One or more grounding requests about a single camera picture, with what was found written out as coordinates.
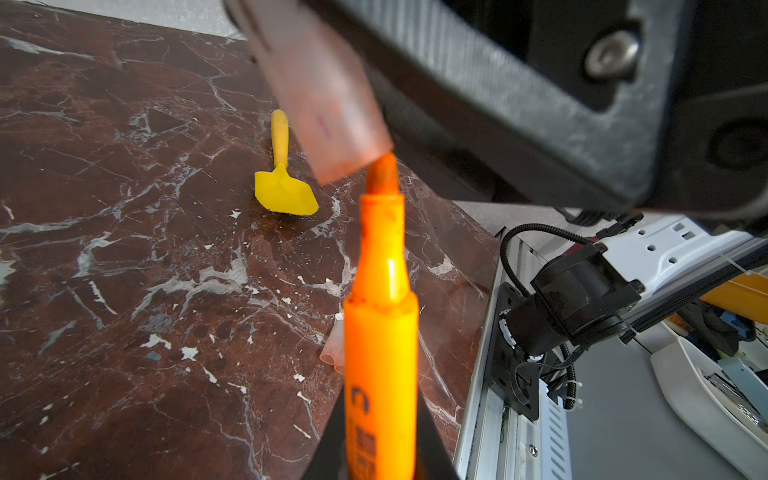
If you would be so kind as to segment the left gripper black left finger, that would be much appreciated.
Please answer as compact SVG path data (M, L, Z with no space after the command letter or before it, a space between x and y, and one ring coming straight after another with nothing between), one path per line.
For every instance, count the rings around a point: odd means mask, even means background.
M348 478L345 398L341 390L326 428L302 480L341 480Z

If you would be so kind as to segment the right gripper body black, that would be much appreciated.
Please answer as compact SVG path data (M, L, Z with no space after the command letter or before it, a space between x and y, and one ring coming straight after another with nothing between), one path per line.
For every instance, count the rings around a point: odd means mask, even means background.
M766 2L697 2L647 206L766 233Z

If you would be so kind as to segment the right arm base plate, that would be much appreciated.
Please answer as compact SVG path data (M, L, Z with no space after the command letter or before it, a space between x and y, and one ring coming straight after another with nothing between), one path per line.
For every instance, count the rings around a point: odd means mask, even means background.
M502 282L497 293L484 382L510 409L535 422L540 413L539 381L534 373L520 367L527 357L509 331L511 313L522 304L523 297L508 282Z

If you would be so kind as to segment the orange pen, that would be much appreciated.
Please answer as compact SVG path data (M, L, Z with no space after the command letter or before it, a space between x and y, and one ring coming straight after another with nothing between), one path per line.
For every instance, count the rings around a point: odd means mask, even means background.
M344 301L346 459L354 479L415 473L419 305L405 260L396 158L370 165L360 198L360 259Z

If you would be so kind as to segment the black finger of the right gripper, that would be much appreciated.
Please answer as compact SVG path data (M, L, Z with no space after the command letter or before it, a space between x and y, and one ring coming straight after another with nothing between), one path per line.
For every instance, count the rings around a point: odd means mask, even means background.
M440 1L314 1L312 10L458 143L537 205L600 210L650 197L687 1L631 1L635 77L596 111Z

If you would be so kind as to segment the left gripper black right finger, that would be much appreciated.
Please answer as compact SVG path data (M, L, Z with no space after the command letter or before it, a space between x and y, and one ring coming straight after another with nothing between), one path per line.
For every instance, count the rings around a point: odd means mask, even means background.
M421 391L418 391L415 479L459 479Z

